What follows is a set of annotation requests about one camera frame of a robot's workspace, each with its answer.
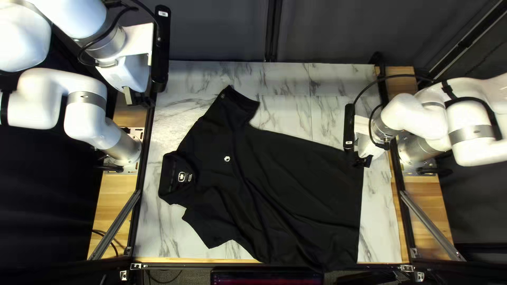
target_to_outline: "marble table surface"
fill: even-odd
[[[157,97],[134,255],[252,259],[235,241],[208,249],[181,217],[185,208],[157,195],[162,156],[176,150],[195,121],[227,85],[259,101],[251,125],[342,148],[344,107],[375,79],[365,64],[172,61]],[[380,103],[376,86],[356,105],[369,115]],[[358,262],[399,263],[400,240],[387,154],[365,168]]]

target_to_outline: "black shirt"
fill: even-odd
[[[354,154],[249,125],[259,103],[225,88],[175,152],[159,197],[212,248],[331,271],[357,262],[363,169]]]

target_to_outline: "wooden board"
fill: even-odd
[[[136,181],[136,175],[104,174],[102,176],[97,211],[95,212],[95,221],[93,223],[94,230],[107,231],[109,229],[116,216],[127,203],[132,193],[134,193]],[[125,246],[127,244],[129,228],[130,214],[115,236],[115,239],[119,241],[120,244],[113,241],[120,255],[123,254],[121,245]],[[102,237],[100,235],[95,233],[92,234],[88,256],[92,254],[101,239]],[[102,258],[115,256],[113,248],[109,246]]]
[[[394,74],[413,74],[412,67],[388,67],[387,75]],[[415,94],[417,85],[414,78],[394,78],[387,80],[389,98],[399,93]],[[146,120],[146,110],[141,107],[125,106],[125,99],[118,97],[115,110],[114,121],[120,126],[140,127],[144,126]],[[127,202],[135,189],[137,176],[135,175],[108,175],[105,174],[102,179],[102,185],[99,194],[99,202],[95,215],[94,229],[106,231],[116,218],[122,207]],[[405,234],[401,220],[400,204],[397,196],[396,185],[392,180],[393,200],[396,209],[396,217],[399,227],[400,243],[402,250],[402,261],[408,262],[408,253],[405,243]],[[405,187],[412,195],[412,198],[425,211],[437,227],[452,242],[452,236],[447,221],[442,192],[438,177],[405,177]],[[126,245],[129,231],[130,216],[123,224],[116,235],[116,239],[123,245]],[[448,259],[447,254],[433,240],[433,237],[427,232],[424,226],[412,217],[414,238],[419,252],[425,258]],[[90,240],[89,255],[93,252],[101,237],[93,234]],[[115,256],[114,251],[109,247],[103,258]],[[137,257],[139,262],[150,263],[258,263],[257,260],[236,260],[236,259],[188,259],[188,258],[151,258]]]
[[[141,263],[260,263],[255,259],[214,259],[214,258],[176,258],[176,257],[134,257]]]
[[[410,66],[388,67],[387,75],[395,74],[414,74],[414,69]],[[387,80],[387,90],[389,99],[400,93],[415,94],[417,92],[417,84],[415,78],[401,77]],[[400,229],[400,244],[402,250],[402,261],[408,262],[409,256],[405,242],[405,234],[401,219],[400,204],[394,181],[394,172],[391,164],[391,186],[396,209],[396,217],[398,219],[398,228]],[[437,176],[405,176],[405,189],[410,194],[414,202],[428,215],[431,221],[442,231],[449,241],[452,242],[451,230],[447,213],[445,210],[440,181]],[[435,241],[433,236],[426,230],[419,219],[411,214],[412,230],[414,240],[423,258],[448,260],[449,256]]]

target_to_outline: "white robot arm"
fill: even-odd
[[[127,7],[125,12],[137,9]],[[169,19],[170,10],[159,15]],[[121,27],[108,18],[100,0],[0,0],[0,70],[17,72],[42,62],[49,51],[52,23],[95,59],[87,64],[96,66],[117,90],[146,91],[153,23]],[[160,41],[157,47],[168,42],[159,36],[155,40]]]
[[[102,150],[121,166],[139,158],[140,141],[105,117],[105,85],[83,75],[47,68],[25,71],[16,91],[0,93],[0,124],[51,129],[58,122],[62,96],[67,96],[64,129],[68,136]]]
[[[365,119],[356,116],[356,132],[368,134]],[[416,135],[400,143],[400,158],[406,162],[422,162],[450,149],[462,166],[506,161],[507,139],[495,137],[491,119],[506,136],[507,74],[488,80],[456,78],[414,96],[399,94],[373,119],[372,137],[384,143],[402,130]],[[373,146],[371,141],[359,143],[360,156],[378,155],[381,149]]]

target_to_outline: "shirt logo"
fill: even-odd
[[[178,174],[178,181],[179,181],[179,182],[183,182],[183,181],[185,181],[185,177],[187,177],[187,174],[186,174],[185,172],[183,172],[183,171],[182,171],[182,172],[180,172],[180,173]]]

